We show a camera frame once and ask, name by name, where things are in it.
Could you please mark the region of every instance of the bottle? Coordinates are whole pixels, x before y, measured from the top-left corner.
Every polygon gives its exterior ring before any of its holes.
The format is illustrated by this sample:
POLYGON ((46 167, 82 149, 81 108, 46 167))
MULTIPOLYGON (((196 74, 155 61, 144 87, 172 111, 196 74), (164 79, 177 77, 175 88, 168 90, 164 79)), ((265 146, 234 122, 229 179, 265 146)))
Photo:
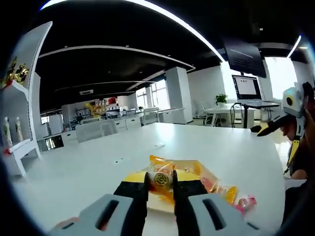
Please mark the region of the bottle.
POLYGON ((16 117, 15 129, 16 129, 16 132, 18 134, 19 142, 23 141, 23 135, 22 135, 21 123, 20 123, 20 118, 19 117, 16 117))
POLYGON ((12 147, 13 143, 12 143, 12 139, 11 139, 11 132, 10 132, 10 124, 9 124, 9 120, 8 117, 4 118, 4 135, 5 135, 5 139, 6 139, 6 143, 8 145, 8 147, 12 147))

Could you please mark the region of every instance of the white desk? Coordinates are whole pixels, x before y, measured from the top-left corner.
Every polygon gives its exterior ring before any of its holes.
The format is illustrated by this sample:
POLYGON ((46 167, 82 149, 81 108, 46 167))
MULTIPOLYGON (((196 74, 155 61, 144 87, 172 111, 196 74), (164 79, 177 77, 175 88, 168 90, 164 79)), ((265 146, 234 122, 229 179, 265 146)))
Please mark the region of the white desk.
MULTIPOLYGON (((233 104, 234 103, 227 103, 224 105, 224 107, 216 106, 216 107, 212 107, 212 108, 203 110, 203 112, 205 112, 207 114, 206 120, 207 120, 208 116, 213 115, 212 122, 211 122, 210 126, 215 125, 215 122, 217 120, 217 114, 230 114, 230 109, 231 109, 233 104)), ((234 110, 235 110, 235 113, 242 112, 243 116, 245 115, 245 109, 244 108, 241 109, 241 107, 239 105, 235 105, 234 110)), ((254 111, 255 111, 255 109, 253 109, 253 108, 248 109, 248 120, 247 120, 247 127, 248 128, 252 128, 254 126, 254 111)))
MULTIPOLYGON (((248 129, 154 123, 43 153, 13 186, 47 231, 113 193, 126 175, 149 165, 150 154, 200 160, 221 184, 236 184, 239 196, 255 195, 247 221, 272 232, 280 227, 285 198, 280 159, 271 136, 256 137, 248 129)), ((173 236, 176 229, 173 215, 149 210, 143 235, 173 236)))

